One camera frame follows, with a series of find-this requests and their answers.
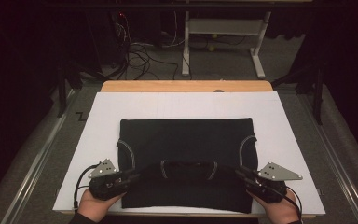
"metal bracket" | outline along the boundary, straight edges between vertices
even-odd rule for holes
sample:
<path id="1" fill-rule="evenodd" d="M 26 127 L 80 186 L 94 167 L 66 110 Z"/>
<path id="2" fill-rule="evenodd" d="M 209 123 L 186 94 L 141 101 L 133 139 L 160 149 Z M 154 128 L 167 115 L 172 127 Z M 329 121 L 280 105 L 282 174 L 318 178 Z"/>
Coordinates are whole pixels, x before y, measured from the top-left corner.
<path id="1" fill-rule="evenodd" d="M 104 176 L 104 175 L 113 175 L 117 172 L 115 166 L 113 165 L 113 163 L 109 160 L 106 159 L 103 162 L 101 162 L 97 168 L 95 168 L 91 174 L 89 174 L 89 178 L 96 178 L 96 177 L 100 177 L 100 176 Z"/>
<path id="2" fill-rule="evenodd" d="M 269 162 L 257 175 L 261 178 L 271 181 L 285 181 L 285 180 L 302 180 L 302 175 L 298 175 L 278 164 Z"/>

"hand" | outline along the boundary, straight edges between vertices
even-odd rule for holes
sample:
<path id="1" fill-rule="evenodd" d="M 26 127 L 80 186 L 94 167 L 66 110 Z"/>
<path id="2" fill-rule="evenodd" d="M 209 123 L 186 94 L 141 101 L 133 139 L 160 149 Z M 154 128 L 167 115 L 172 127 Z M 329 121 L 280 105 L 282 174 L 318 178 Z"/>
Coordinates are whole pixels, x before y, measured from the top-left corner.
<path id="1" fill-rule="evenodd" d="M 266 210 L 269 220 L 274 224 L 287 224 L 298 221 L 297 209 L 287 200 L 282 199 L 279 203 L 266 203 L 251 192 L 247 191 Z M 296 202 L 295 194 L 289 189 L 286 197 Z"/>
<path id="2" fill-rule="evenodd" d="M 107 201 L 102 201 L 99 199 L 95 199 L 92 196 L 90 190 L 86 189 L 83 193 L 83 196 L 81 197 L 80 205 L 77 209 L 77 212 L 98 223 L 106 216 L 106 213 L 110 206 L 112 206 L 121 197 L 123 197 L 124 194 L 125 193 L 111 198 Z"/>

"black cloth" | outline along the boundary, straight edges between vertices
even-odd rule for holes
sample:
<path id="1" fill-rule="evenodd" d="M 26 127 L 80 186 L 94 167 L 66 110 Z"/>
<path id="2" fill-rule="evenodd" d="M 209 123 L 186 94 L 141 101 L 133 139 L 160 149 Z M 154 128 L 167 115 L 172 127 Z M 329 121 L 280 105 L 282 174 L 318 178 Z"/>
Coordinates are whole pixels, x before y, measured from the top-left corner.
<path id="1" fill-rule="evenodd" d="M 233 169 L 241 163 L 257 169 L 255 141 L 252 119 L 123 119 L 117 143 L 119 169 L 135 168 L 141 180 L 131 185 L 122 206 L 188 206 L 250 213 L 252 198 Z M 186 171 L 182 179 L 165 178 L 161 172 L 164 161 L 210 164 L 209 170 L 197 171 L 199 175 L 206 172 L 204 177 L 210 175 L 212 166 L 217 169 L 212 180 L 186 179 L 197 176 L 191 165 L 179 170 Z M 158 177 L 146 177 L 151 174 Z"/>
<path id="2" fill-rule="evenodd" d="M 96 224 L 96 222 L 79 213 L 75 213 L 69 224 Z"/>

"sleeve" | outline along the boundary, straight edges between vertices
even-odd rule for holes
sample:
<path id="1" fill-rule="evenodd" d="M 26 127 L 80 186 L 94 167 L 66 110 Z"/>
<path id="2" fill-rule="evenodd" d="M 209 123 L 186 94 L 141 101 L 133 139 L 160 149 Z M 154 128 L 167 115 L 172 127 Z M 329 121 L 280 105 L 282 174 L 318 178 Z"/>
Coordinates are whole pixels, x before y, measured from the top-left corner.
<path id="1" fill-rule="evenodd" d="M 294 222 L 291 222 L 291 223 L 288 223 L 288 224 L 302 224 L 302 221 L 299 220 L 299 221 L 294 221 Z"/>
<path id="2" fill-rule="evenodd" d="M 96 222 L 79 213 L 75 213 L 69 224 L 96 224 Z"/>

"white table surface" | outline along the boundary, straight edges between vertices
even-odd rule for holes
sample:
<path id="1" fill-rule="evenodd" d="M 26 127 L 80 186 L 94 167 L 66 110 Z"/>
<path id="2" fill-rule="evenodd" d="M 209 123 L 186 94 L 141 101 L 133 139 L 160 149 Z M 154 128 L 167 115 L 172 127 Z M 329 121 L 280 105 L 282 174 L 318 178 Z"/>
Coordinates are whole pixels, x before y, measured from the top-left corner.
<path id="1" fill-rule="evenodd" d="M 257 142 L 258 169 L 269 161 L 294 171 L 303 180 L 286 181 L 301 199 L 304 215 L 323 215 L 324 207 L 310 171 L 299 150 L 277 92 L 99 92 L 63 180 L 53 210 L 73 211 L 73 195 L 80 174 L 92 164 L 109 158 L 117 164 L 117 140 L 122 119 L 237 119 L 252 118 Z M 86 174 L 80 186 L 88 185 Z M 78 192 L 78 200 L 84 189 Z M 211 215 L 241 213 L 193 207 L 121 208 L 115 203 L 109 213 L 145 215 Z M 253 202 L 251 215 L 264 209 Z"/>

